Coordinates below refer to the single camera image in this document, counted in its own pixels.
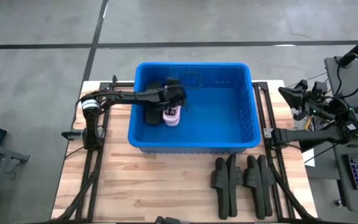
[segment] white object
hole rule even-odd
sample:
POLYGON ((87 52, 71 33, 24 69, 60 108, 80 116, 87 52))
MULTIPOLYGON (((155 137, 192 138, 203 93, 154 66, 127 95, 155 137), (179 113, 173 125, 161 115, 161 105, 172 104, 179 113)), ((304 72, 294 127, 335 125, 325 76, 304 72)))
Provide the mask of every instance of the white object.
POLYGON ((162 118, 169 127, 175 127, 179 124, 180 119, 180 109, 181 106, 176 106, 174 108, 169 108, 164 110, 162 113, 162 118))
MULTIPOLYGON (((314 149, 307 150, 306 152, 302 153, 303 162, 306 162, 310 158, 314 156, 314 149)), ((306 166, 315 167, 314 159, 311 159, 309 162, 305 163, 306 166)))

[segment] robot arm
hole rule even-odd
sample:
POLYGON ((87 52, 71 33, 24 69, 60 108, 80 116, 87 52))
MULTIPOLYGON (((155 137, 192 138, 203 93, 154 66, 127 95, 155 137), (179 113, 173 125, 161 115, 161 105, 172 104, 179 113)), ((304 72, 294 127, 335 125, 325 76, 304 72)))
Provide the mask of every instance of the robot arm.
POLYGON ((294 115, 295 120, 301 120, 306 115, 318 116, 330 123, 322 130, 288 130, 266 129, 265 135, 272 138, 274 146, 285 147, 292 141, 321 141, 345 144, 358 134, 358 120, 354 110, 340 98, 334 98, 330 102, 325 96, 327 84, 315 82, 311 91, 307 91, 306 80, 302 80, 294 88, 280 87, 278 91, 284 97, 290 108, 300 112, 294 115))
POLYGON ((184 105, 186 100, 185 89, 178 85, 179 80, 167 78, 166 88, 146 90, 144 92, 115 91, 107 88, 94 91, 83 96, 80 101, 86 128, 82 133, 85 149, 95 150, 101 147, 101 136, 98 131, 97 118, 115 104, 144 105, 152 107, 156 113, 167 108, 184 105))

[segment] pink object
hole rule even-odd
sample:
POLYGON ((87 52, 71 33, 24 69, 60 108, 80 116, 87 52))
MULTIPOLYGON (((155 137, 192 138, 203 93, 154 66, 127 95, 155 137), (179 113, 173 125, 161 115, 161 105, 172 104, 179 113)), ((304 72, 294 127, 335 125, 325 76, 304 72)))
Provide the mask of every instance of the pink object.
POLYGON ((176 106, 174 108, 169 108, 165 110, 162 113, 162 118, 165 121, 165 124, 167 124, 170 127, 175 127, 179 124, 180 119, 180 109, 181 106, 176 106))

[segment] black cable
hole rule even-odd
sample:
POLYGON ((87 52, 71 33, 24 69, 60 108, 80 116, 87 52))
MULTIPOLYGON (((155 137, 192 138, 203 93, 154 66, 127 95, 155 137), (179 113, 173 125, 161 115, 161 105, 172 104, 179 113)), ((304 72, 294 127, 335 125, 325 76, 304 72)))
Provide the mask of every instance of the black cable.
POLYGON ((68 220, 73 215, 76 210, 78 204, 81 199, 85 197, 86 191, 90 188, 90 186, 94 183, 96 178, 99 176, 100 172, 100 164, 95 164, 92 172, 90 173, 88 179, 84 183, 83 187, 80 189, 78 194, 75 196, 71 204, 66 208, 66 210, 61 214, 56 220, 68 220))
POLYGON ((310 158, 310 159, 308 159, 306 162, 304 162, 304 164, 305 164, 305 163, 307 163, 307 162, 309 162, 310 160, 312 160, 312 159, 314 159, 314 158, 316 158, 316 157, 320 156, 320 155, 321 155, 321 154, 323 154, 324 152, 326 152, 326 151, 328 151, 328 150, 332 149, 333 147, 335 147, 335 146, 337 146, 337 145, 338 145, 338 143, 337 143, 337 144, 335 144, 335 145, 333 145, 333 146, 331 146, 331 147, 329 147, 328 149, 324 150, 323 152, 320 152, 319 154, 317 154, 317 155, 313 156, 312 158, 310 158))
POLYGON ((311 117, 311 125, 313 125, 312 131, 314 131, 316 129, 316 121, 314 120, 314 116, 311 117))
POLYGON ((71 129, 73 129, 74 127, 74 122, 77 119, 77 109, 78 109, 78 103, 81 101, 81 98, 79 100, 77 100, 77 102, 75 102, 75 108, 74 108, 74 118, 73 118, 73 122, 71 122, 71 129))
POLYGON ((337 96, 337 94, 339 93, 339 90, 340 90, 341 87, 342 87, 342 79, 341 79, 341 77, 340 77, 340 75, 339 75, 339 72, 341 71, 341 65, 342 65, 342 63, 343 63, 343 59, 344 59, 346 56, 349 56, 350 54, 351 54, 351 55, 354 55, 354 56, 356 57, 357 61, 358 61, 358 54, 355 54, 355 53, 353 53, 353 52, 349 52, 349 53, 345 54, 345 56, 343 56, 343 58, 340 59, 340 61, 339 61, 339 63, 338 63, 338 68, 337 68, 337 70, 336 70, 336 75, 337 75, 338 80, 339 80, 338 89, 336 90, 334 96, 327 96, 326 98, 330 98, 330 99, 342 98, 342 99, 343 99, 343 98, 347 98, 347 97, 353 96, 353 95, 355 95, 355 94, 358 92, 358 87, 357 87, 356 90, 354 90, 351 94, 348 94, 348 95, 346 95, 346 96, 337 96))
POLYGON ((271 155, 271 157, 272 157, 272 159, 275 159, 275 158, 277 158, 278 152, 277 152, 277 150, 276 150, 275 148, 272 148, 272 151, 273 151, 273 150, 276 152, 276 155, 275 155, 275 156, 272 156, 272 155, 271 155))
POLYGON ((97 125, 97 123, 94 124, 95 125, 95 135, 98 138, 98 142, 100 145, 102 145, 102 140, 103 140, 103 135, 104 135, 104 129, 102 130, 102 133, 99 135, 99 131, 98 128, 99 127, 103 127, 103 125, 97 125))
POLYGON ((79 148, 79 149, 75 149, 75 150, 74 150, 74 151, 72 151, 71 153, 67 154, 67 155, 65 156, 65 159, 67 159, 67 157, 68 157, 68 156, 70 156, 70 155, 72 155, 72 154, 74 154, 74 153, 78 152, 79 150, 81 150, 81 149, 83 149, 83 148, 84 148, 84 146, 83 146, 83 147, 81 147, 81 148, 79 148))
POLYGON ((188 75, 188 74, 196 74, 196 75, 199 76, 199 78, 200 78, 200 85, 199 85, 198 87, 188 87, 188 86, 183 86, 183 85, 172 85, 172 86, 168 86, 168 87, 181 86, 181 87, 183 87, 183 88, 187 88, 187 89, 190 89, 190 90, 198 90, 199 88, 201 88, 201 87, 203 86, 203 82, 204 82, 204 81, 203 81, 203 77, 202 77, 201 74, 198 73, 198 72, 192 72, 192 71, 186 72, 182 77, 180 77, 180 81, 179 81, 179 82, 181 82, 182 79, 183 79, 183 77, 184 77, 185 75, 188 75))
POLYGON ((21 163, 18 163, 15 165, 15 167, 13 167, 13 169, 9 172, 5 172, 6 174, 9 174, 9 179, 10 180, 14 180, 16 178, 16 168, 18 168, 21 165, 21 163))
POLYGON ((287 144, 287 146, 291 146, 291 147, 294 147, 294 148, 302 150, 299 146, 296 146, 296 145, 293 145, 293 144, 287 144))
MULTIPOLYGON (((319 75, 315 75, 315 76, 313 76, 313 77, 310 77, 310 78, 308 78, 306 81, 311 80, 311 79, 314 79, 314 78, 317 78, 317 77, 320 77, 321 75, 325 75, 325 74, 327 74, 327 72, 324 72, 324 73, 321 73, 321 74, 319 74, 319 75)), ((288 88, 288 87, 291 87, 291 86, 295 86, 295 85, 297 85, 297 84, 298 84, 298 83, 294 83, 294 84, 292 84, 292 85, 287 86, 287 88, 288 88)))
POLYGON ((315 220, 315 218, 306 211, 306 209, 302 206, 302 204, 296 199, 294 194, 291 192, 289 186, 284 182, 281 175, 278 173, 277 168, 275 167, 275 164, 273 162, 273 156, 271 151, 267 151, 267 164, 270 167, 270 169, 273 172, 274 179, 278 183, 278 185, 281 187, 281 189, 284 192, 284 195, 287 199, 292 203, 292 206, 295 208, 295 210, 298 212, 299 216, 302 220, 315 220))

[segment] metal bracket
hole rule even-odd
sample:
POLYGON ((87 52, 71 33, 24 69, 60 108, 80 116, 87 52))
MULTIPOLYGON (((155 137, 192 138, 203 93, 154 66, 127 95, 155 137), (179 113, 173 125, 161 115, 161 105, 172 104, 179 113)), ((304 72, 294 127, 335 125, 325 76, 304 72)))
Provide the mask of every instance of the metal bracket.
POLYGON ((269 90, 269 86, 267 85, 267 82, 257 82, 259 88, 263 89, 264 91, 269 90))
POLYGON ((110 90, 112 90, 114 87, 117 86, 117 76, 113 75, 112 76, 112 82, 101 82, 99 85, 99 90, 105 90, 107 88, 109 88, 110 90))
MULTIPOLYGON (((252 83, 252 86, 258 90, 259 87, 259 83, 252 83)), ((272 106, 272 101, 270 99, 270 95, 269 95, 269 91, 264 90, 264 94, 265 94, 265 100, 266 100, 266 105, 267 105, 267 114, 270 120, 270 127, 276 128, 276 124, 275 124, 275 118, 274 118, 274 113, 273 113, 273 106, 272 106)), ((256 98, 256 104, 257 104, 257 108, 258 108, 258 113, 259 113, 259 119, 260 119, 260 125, 263 129, 267 128, 267 124, 265 121, 265 115, 264 115, 264 109, 262 106, 262 100, 260 97, 260 91, 255 91, 255 98, 256 98)), ((265 150, 266 150, 266 154, 270 153, 271 150, 271 145, 269 142, 269 139, 267 139, 264 135, 263 135, 263 139, 264 139, 264 145, 265 145, 265 150)), ((282 184, 288 186, 288 179, 287 179, 287 173, 285 172, 285 165, 284 165, 284 160, 283 160, 283 156, 282 156, 282 152, 281 150, 277 151, 277 162, 278 162, 278 166, 280 168, 280 173, 279 175, 281 175, 282 179, 282 184)), ((273 199, 275 202, 275 208, 276 208, 276 213, 277 213, 277 217, 278 219, 283 217, 283 213, 282 213, 282 208, 281 208, 281 203, 280 203, 280 196, 278 193, 278 187, 277 184, 273 184, 272 185, 272 189, 273 189, 273 199)), ((295 218, 295 214, 293 211, 293 207, 292 204, 290 203, 290 200, 288 199, 287 195, 285 195, 286 201, 287 201, 287 210, 288 210, 288 216, 290 218, 295 218)))
POLYGON ((264 136, 265 138, 272 138, 273 128, 264 128, 264 136))
MULTIPOLYGON (((76 139, 82 139, 82 135, 84 133, 84 129, 71 129, 69 131, 62 132, 62 136, 69 140, 76 140, 76 139)), ((103 127, 98 127, 98 134, 100 138, 104 138, 106 135, 106 132, 104 131, 103 127)))

